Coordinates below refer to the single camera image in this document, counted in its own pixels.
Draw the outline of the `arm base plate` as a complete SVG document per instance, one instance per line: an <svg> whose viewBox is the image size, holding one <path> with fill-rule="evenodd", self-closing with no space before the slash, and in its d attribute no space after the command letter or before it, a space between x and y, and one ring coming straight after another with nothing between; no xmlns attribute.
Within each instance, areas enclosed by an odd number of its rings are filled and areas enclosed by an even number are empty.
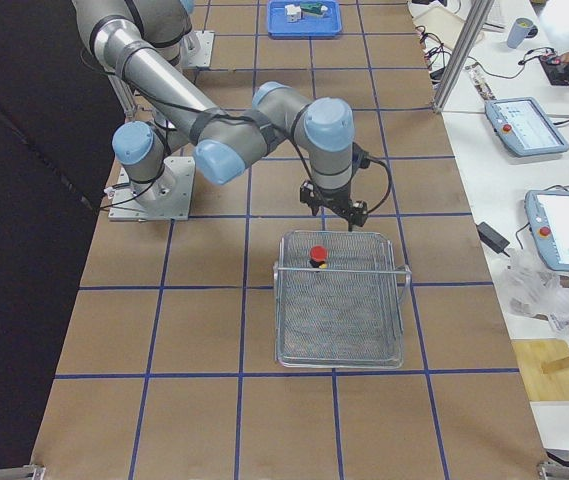
<svg viewBox="0 0 569 480"><path fill-rule="evenodd" d="M185 221L189 218L191 194L195 177L192 157L170 156L164 160L162 175L147 186L130 183L123 167L119 168L117 184L109 199L110 221Z"/></svg>
<svg viewBox="0 0 569 480"><path fill-rule="evenodd" d="M193 30L181 39L180 66L182 69L209 69L212 60L215 33L211 30Z"/></svg>

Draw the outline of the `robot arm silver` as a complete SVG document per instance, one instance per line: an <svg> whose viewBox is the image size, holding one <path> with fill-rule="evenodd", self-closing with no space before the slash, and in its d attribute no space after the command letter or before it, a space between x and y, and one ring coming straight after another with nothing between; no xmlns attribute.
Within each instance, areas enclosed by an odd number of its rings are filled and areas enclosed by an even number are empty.
<svg viewBox="0 0 569 480"><path fill-rule="evenodd" d="M145 185L158 178L160 140L173 149L193 145L197 168L218 185L289 141L308 154L301 202L313 212L326 207L349 226L366 222L366 203L350 194L355 172L367 161L354 141L353 113L344 100L310 100L287 85L267 82L249 109L232 116L178 68L183 40L192 31L193 2L77 1L74 8L91 56L137 90L176 131L163 137L141 122L117 130L113 148L132 182Z"/></svg>

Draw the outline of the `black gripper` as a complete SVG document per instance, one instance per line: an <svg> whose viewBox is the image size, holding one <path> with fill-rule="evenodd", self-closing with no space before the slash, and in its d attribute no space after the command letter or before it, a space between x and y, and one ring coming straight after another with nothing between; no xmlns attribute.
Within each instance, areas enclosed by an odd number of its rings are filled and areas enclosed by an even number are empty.
<svg viewBox="0 0 569 480"><path fill-rule="evenodd" d="M313 216L317 216L321 207L326 207L336 215L343 215L347 221L348 231L355 227L363 227L368 219L366 201L352 201L351 182L336 189L319 187L312 180L305 180L299 189L300 202L305 204Z"/></svg>

